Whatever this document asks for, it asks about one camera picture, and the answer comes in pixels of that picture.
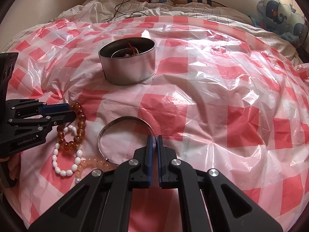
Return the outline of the person's left hand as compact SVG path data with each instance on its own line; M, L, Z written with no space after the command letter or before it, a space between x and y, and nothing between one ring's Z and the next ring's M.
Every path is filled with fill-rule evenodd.
M14 154L1 159L1 183L4 188L12 188L16 185L21 170L21 154Z

